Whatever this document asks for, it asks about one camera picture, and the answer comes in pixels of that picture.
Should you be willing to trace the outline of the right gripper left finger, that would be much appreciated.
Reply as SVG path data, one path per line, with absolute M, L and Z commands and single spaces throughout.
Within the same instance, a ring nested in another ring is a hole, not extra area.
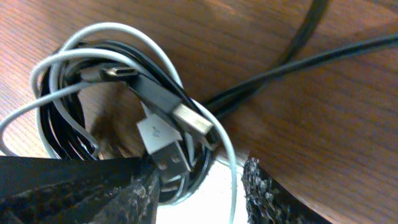
M 137 157 L 1 157 L 1 223 L 155 223 L 159 173 Z

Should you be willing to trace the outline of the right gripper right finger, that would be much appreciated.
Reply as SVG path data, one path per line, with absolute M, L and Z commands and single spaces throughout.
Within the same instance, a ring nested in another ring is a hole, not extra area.
M 244 164 L 242 182 L 250 224 L 316 224 L 329 221 L 294 197 L 249 158 Z

